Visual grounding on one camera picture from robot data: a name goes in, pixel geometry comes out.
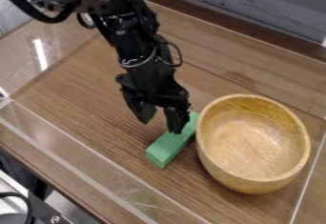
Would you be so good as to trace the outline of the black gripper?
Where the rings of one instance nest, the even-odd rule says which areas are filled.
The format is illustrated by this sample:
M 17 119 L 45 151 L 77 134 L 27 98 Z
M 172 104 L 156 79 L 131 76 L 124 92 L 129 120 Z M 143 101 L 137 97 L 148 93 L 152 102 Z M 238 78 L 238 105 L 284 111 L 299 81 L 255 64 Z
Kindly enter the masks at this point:
M 168 52 L 153 51 L 148 57 L 120 58 L 125 73 L 117 76 L 121 94 L 143 124 L 152 120 L 156 108 L 166 108 L 168 131 L 180 134 L 190 121 L 188 91 L 175 79 L 176 64 Z

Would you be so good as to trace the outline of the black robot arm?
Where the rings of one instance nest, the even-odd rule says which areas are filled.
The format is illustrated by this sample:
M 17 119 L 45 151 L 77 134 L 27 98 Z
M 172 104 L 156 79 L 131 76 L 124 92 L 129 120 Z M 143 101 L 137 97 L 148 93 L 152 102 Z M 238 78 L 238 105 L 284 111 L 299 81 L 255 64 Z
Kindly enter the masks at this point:
M 188 91 L 175 79 L 171 51 L 178 49 L 157 33 L 156 13 L 144 0 L 29 0 L 47 10 L 71 8 L 91 17 L 89 29 L 99 30 L 117 53 L 124 73 L 116 76 L 127 107 L 141 123 L 148 123 L 162 109 L 170 132 L 180 133 L 190 121 Z

